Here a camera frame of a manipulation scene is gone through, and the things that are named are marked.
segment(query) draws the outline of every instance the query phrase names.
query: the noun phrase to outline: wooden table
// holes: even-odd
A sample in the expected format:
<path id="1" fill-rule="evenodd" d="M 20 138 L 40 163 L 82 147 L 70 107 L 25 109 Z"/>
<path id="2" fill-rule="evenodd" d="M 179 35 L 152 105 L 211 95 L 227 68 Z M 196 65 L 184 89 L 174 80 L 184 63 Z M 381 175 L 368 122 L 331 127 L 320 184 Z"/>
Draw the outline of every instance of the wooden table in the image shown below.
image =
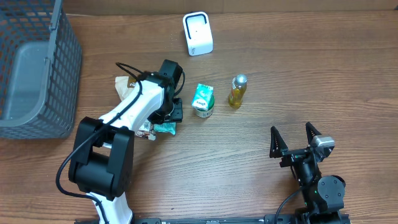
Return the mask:
<path id="1" fill-rule="evenodd" d="M 345 179 L 343 213 L 353 223 L 398 222 L 398 12 L 213 14 L 211 54 L 189 57 L 182 15 L 74 17 L 83 47 L 76 124 L 119 103 L 115 62 L 187 73 L 177 135 L 137 139 L 127 191 L 136 217 L 259 217 L 274 213 L 297 183 L 269 158 L 270 127 L 291 149 L 307 145 L 305 123 L 335 138 L 320 166 Z M 245 73 L 238 110 L 226 97 Z M 214 86 L 215 112 L 197 117 L 198 83 Z M 55 173 L 75 133 L 61 140 L 0 141 L 0 223 L 72 223 L 97 217 L 91 201 L 62 195 Z M 107 149 L 98 151 L 109 154 Z M 62 184 L 77 187 L 62 175 Z M 303 205 L 301 196 L 282 213 Z"/>

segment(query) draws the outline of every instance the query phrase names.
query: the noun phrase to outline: glass bottle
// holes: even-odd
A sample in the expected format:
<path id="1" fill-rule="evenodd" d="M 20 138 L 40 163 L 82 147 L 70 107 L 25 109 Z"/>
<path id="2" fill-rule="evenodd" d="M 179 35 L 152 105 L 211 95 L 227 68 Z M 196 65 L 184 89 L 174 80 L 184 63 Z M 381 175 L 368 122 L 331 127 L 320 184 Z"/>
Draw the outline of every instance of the glass bottle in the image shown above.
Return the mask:
<path id="1" fill-rule="evenodd" d="M 243 74 L 232 80 L 232 89 L 228 97 L 228 103 L 232 108 L 238 109 L 242 105 L 243 95 L 247 87 L 248 78 Z"/>

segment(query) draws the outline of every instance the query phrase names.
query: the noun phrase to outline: white device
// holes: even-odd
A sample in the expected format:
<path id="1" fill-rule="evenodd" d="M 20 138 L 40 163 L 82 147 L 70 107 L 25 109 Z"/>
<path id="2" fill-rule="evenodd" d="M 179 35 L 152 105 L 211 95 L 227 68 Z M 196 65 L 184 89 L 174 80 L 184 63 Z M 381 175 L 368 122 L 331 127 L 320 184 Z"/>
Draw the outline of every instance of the white device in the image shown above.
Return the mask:
<path id="1" fill-rule="evenodd" d="M 189 55 L 196 56 L 213 51 L 213 36 L 209 18 L 205 12 L 189 13 L 184 16 L 182 23 Z"/>

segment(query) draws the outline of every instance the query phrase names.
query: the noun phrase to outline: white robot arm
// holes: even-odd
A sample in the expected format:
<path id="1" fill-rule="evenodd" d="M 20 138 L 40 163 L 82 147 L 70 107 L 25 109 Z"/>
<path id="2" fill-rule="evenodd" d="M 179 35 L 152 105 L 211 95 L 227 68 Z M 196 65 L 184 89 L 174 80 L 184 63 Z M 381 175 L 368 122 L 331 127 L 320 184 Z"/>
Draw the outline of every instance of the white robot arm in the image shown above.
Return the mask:
<path id="1" fill-rule="evenodd" d="M 69 180 L 91 197 L 100 224 L 132 222 L 134 214 L 127 205 L 125 189 L 131 178 L 134 131 L 138 131 L 146 119 L 154 124 L 182 121 L 182 101 L 174 98 L 180 91 L 175 89 L 181 74 L 184 74 L 182 68 L 176 62 L 165 60 L 159 72 L 142 73 L 138 80 L 141 91 L 140 85 L 136 85 L 109 113 L 99 119 L 86 117 L 80 122 L 73 147 L 79 151 L 71 158 Z M 106 131 L 82 147 L 88 136 L 100 128 Z M 110 148 L 109 157 L 93 152 L 93 146 Z"/>

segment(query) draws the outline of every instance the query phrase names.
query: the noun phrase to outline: gray plastic basket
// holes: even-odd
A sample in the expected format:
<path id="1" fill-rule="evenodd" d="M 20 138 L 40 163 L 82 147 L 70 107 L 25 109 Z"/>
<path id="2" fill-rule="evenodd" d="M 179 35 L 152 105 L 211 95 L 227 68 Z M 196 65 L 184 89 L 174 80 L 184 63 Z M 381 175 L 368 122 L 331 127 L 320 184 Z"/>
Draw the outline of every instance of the gray plastic basket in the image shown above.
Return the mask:
<path id="1" fill-rule="evenodd" d="M 62 0 L 0 0 L 0 137 L 67 137 L 80 67 Z"/>

